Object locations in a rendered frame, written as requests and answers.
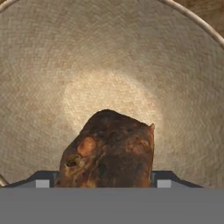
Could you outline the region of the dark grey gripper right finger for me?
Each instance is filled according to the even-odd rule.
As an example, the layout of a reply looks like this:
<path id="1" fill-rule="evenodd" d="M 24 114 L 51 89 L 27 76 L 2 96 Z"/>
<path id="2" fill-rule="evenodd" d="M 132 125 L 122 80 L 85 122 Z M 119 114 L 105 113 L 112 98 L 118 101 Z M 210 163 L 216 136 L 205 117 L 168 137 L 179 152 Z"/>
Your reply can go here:
<path id="1" fill-rule="evenodd" d="M 150 175 L 150 186 L 155 188 L 201 188 L 201 185 L 196 185 L 179 178 L 173 171 L 152 171 Z"/>

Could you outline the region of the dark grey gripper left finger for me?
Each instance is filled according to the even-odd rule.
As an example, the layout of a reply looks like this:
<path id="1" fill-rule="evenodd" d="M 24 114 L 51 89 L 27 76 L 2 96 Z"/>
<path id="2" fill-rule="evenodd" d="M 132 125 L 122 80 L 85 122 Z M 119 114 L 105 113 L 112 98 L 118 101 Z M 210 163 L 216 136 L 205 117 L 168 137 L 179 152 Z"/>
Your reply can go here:
<path id="1" fill-rule="evenodd" d="M 6 187 L 51 188 L 58 175 L 58 171 L 36 171 L 29 178 L 8 184 Z"/>

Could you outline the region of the brown crusty bread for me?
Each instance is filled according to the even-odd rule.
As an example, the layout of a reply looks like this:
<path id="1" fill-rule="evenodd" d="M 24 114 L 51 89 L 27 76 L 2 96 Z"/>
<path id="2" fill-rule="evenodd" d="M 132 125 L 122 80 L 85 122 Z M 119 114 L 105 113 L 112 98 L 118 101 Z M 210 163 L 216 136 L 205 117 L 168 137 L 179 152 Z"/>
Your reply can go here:
<path id="1" fill-rule="evenodd" d="M 155 125 L 104 109 L 64 150 L 56 187 L 129 188 L 151 185 Z"/>

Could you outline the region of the beige woven basket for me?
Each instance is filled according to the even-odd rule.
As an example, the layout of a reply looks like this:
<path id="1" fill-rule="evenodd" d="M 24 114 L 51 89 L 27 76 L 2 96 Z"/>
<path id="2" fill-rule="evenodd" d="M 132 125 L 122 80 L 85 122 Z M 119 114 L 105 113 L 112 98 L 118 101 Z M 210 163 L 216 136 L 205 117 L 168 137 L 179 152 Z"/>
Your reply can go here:
<path id="1" fill-rule="evenodd" d="M 174 0 L 0 0 L 0 174 L 55 170 L 102 109 L 153 124 L 157 170 L 224 188 L 224 37 Z"/>

